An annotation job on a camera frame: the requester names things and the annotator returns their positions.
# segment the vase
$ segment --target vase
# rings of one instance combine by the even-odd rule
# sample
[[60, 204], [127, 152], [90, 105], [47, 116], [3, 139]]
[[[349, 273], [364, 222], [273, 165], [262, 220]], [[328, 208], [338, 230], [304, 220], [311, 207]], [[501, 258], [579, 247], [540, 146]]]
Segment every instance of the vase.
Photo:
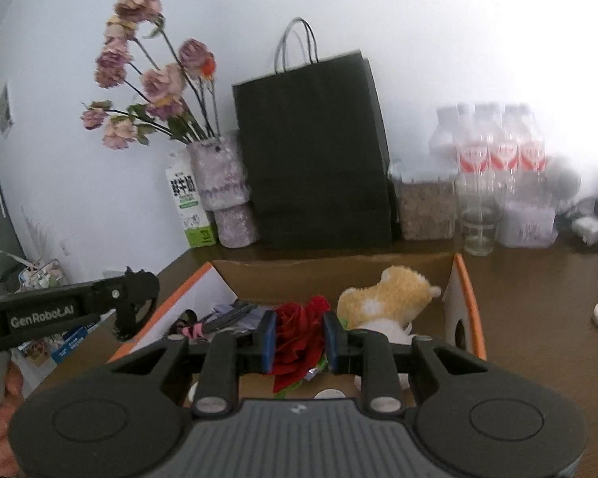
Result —
[[222, 246], [243, 248], [258, 240], [238, 131], [193, 142], [187, 149], [201, 204], [213, 212]]
[[239, 204], [224, 210], [215, 210], [217, 235], [222, 246], [243, 248], [258, 241], [259, 230], [252, 216], [250, 204]]
[[201, 204], [214, 212], [250, 200], [238, 131], [188, 145]]

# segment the bag handle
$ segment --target bag handle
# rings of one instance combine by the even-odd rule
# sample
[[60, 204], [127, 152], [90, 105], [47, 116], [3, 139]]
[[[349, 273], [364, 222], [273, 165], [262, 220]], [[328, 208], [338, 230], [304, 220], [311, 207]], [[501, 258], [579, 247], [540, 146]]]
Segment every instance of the bag handle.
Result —
[[[288, 36], [290, 35], [290, 31], [292, 31], [293, 27], [297, 23], [303, 23], [303, 28], [305, 29], [305, 38], [306, 38], [306, 42], [308, 44], [308, 58], [310, 59], [310, 64], [319, 62], [319, 55], [317, 54], [317, 40], [314, 37], [313, 27], [311, 27], [310, 23], [308, 23], [305, 19], [295, 18], [290, 23], [288, 23], [287, 27], [285, 27], [284, 35], [282, 36], [281, 41], [279, 41], [279, 44], [277, 45], [277, 49], [275, 51], [275, 73], [276, 74], [279, 73], [279, 55], [280, 54], [282, 57], [282, 68], [283, 68], [284, 72], [287, 71], [287, 64], [286, 64], [287, 52], [286, 51], [287, 51]], [[313, 44], [314, 44], [314, 60], [313, 60], [313, 50], [312, 50]]]

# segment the plush toy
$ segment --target plush toy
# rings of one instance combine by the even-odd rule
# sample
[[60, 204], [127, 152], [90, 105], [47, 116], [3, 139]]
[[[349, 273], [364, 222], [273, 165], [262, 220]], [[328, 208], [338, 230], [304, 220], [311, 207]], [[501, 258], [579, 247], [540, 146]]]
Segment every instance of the plush toy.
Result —
[[[347, 329], [368, 329], [388, 337], [390, 343], [409, 345], [414, 335], [412, 320], [434, 298], [441, 288], [431, 285], [416, 271], [403, 266], [391, 266], [381, 274], [381, 281], [365, 289], [346, 289], [338, 300], [336, 314]], [[407, 374], [400, 374], [402, 388], [407, 388]], [[361, 388], [361, 378], [354, 380]]]

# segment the yellow stuffed animal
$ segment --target yellow stuffed animal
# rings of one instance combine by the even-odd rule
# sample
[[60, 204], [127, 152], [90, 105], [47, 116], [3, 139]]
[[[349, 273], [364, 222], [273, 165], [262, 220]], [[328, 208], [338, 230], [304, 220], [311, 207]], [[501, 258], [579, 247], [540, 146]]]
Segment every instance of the yellow stuffed animal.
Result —
[[431, 285], [422, 274], [391, 266], [383, 271], [378, 284], [346, 289], [339, 297], [336, 314], [347, 321], [346, 329], [379, 319], [396, 322], [403, 329], [440, 295], [441, 288]]

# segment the wooden table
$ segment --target wooden table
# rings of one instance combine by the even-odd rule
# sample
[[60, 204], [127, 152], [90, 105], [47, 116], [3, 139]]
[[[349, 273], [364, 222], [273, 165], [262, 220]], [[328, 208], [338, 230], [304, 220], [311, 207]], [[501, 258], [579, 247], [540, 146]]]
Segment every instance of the wooden table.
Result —
[[[394, 252], [453, 251], [447, 243], [397, 243]], [[366, 250], [379, 253], [385, 250]], [[260, 247], [191, 250], [160, 273], [161, 300], [208, 260], [332, 257], [354, 251], [276, 252]], [[565, 243], [548, 250], [497, 248], [488, 257], [466, 255], [481, 311], [488, 359], [573, 399], [587, 416], [589, 442], [577, 477], [598, 478], [598, 254]], [[103, 364], [119, 347], [110, 328], [93, 332], [46, 380], [46, 388]]]

